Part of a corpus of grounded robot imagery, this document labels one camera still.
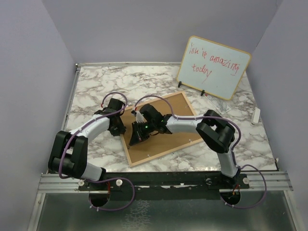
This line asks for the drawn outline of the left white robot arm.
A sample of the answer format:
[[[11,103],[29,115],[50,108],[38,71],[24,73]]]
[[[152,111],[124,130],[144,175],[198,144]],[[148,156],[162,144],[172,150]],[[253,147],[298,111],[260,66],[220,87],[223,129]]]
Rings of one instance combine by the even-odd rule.
[[[103,189],[106,170],[88,162],[88,145],[105,131],[113,136],[124,134],[126,127],[120,117],[124,109],[124,102],[111,98],[108,106],[96,111],[84,125],[71,131],[59,131],[51,150],[48,170],[57,172],[62,179],[89,180],[94,189]]]

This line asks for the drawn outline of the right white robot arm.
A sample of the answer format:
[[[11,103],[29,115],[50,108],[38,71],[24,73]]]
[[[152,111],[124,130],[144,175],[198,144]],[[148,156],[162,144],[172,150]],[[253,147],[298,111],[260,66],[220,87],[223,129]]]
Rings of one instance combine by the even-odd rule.
[[[235,140],[235,128],[215,111],[208,110],[200,116],[181,117],[173,114],[162,115],[152,105],[146,104],[139,111],[134,109],[131,113],[136,121],[132,123],[129,146],[146,141],[154,131],[159,134],[199,134],[207,146],[218,155],[222,185],[232,188],[238,183],[240,170],[236,166],[231,148]]]

